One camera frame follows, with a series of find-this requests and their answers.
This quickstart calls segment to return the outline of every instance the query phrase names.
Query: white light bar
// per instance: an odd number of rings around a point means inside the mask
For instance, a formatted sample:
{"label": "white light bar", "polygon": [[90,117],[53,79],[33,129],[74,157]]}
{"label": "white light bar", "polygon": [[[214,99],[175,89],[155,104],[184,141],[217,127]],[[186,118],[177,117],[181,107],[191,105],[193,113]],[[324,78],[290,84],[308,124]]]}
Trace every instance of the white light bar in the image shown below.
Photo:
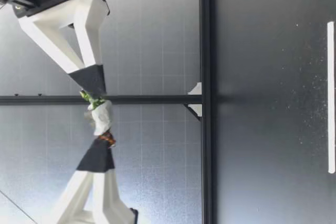
{"label": "white light bar", "polygon": [[334,75],[334,22],[327,24],[328,30],[328,172],[335,173],[335,75]]}

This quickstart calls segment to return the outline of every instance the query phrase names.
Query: white corner bracket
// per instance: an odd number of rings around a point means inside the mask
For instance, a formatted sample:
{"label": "white corner bracket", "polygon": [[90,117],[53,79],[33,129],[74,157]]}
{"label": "white corner bracket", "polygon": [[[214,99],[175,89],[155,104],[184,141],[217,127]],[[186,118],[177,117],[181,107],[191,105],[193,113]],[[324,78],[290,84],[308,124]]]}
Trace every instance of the white corner bracket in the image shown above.
{"label": "white corner bracket", "polygon": [[[197,85],[190,91],[188,94],[202,94],[202,83],[198,82]],[[189,104],[189,108],[191,108],[197,116],[202,117],[202,105],[201,104]]]}
{"label": "white corner bracket", "polygon": [[[19,19],[22,30],[67,74],[101,64],[99,29],[108,15],[104,0],[69,0]],[[60,33],[73,24],[83,61]]]}

